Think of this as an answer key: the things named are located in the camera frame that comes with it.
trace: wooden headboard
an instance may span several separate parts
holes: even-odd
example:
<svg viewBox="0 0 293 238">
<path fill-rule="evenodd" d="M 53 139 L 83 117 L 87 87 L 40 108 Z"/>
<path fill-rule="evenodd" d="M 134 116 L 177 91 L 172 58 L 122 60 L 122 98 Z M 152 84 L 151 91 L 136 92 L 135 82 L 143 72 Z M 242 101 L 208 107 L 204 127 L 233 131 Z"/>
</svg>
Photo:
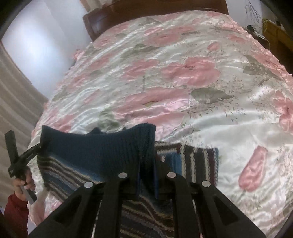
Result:
<svg viewBox="0 0 293 238">
<path fill-rule="evenodd" d="M 228 15 L 225 0 L 117 0 L 84 15 L 84 24 L 94 41 L 107 29 L 143 16 L 163 15 L 187 10 L 217 11 Z"/>
</svg>

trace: red sleeve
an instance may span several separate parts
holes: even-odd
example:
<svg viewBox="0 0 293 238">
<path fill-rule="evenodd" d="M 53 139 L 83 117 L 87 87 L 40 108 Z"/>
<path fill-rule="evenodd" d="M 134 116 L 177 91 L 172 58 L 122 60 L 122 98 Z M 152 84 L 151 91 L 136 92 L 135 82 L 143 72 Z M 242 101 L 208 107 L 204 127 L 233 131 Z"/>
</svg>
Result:
<svg viewBox="0 0 293 238">
<path fill-rule="evenodd" d="M 15 193 L 8 197 L 4 218 L 20 238 L 28 236 L 28 202 L 17 198 Z"/>
</svg>

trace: white bedspread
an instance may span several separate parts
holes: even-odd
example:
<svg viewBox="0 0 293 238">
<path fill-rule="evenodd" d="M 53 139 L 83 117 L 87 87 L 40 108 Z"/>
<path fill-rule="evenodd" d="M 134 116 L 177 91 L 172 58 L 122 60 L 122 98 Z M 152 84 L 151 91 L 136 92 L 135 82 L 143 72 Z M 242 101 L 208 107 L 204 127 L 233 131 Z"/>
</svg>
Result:
<svg viewBox="0 0 293 238">
<path fill-rule="evenodd" d="M 229 16 L 187 11 L 103 33 L 58 85 L 41 126 L 87 133 L 149 122 L 156 139 L 219 149 L 218 189 L 266 235 L 292 211 L 292 75 Z M 38 224 L 60 202 L 30 167 Z"/>
</svg>

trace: curtain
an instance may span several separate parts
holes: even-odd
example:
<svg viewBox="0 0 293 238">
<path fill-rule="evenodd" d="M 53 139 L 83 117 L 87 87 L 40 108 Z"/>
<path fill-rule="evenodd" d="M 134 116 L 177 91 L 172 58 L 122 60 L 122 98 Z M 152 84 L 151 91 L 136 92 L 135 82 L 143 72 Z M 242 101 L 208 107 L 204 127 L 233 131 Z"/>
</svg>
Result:
<svg viewBox="0 0 293 238">
<path fill-rule="evenodd" d="M 26 151 L 31 132 L 43 112 L 47 98 L 18 69 L 0 43 L 0 206 L 13 193 L 8 174 L 10 160 L 4 134 L 14 130 L 18 153 Z"/>
</svg>

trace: bed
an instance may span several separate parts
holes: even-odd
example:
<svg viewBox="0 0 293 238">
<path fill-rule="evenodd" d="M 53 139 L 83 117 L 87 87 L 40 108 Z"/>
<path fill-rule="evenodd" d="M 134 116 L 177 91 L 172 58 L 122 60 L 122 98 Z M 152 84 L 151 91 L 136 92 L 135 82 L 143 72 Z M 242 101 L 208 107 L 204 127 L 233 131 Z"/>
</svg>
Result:
<svg viewBox="0 0 293 238">
<path fill-rule="evenodd" d="M 42 125 L 86 134 L 155 124 L 156 140 L 218 148 L 218 189 L 274 237 L 293 209 L 293 78 L 224 8 L 213 9 L 135 15 L 101 30 L 93 21 L 97 39 L 57 85 L 30 147 Z M 35 159 L 29 166 L 39 224 L 61 202 Z"/>
</svg>

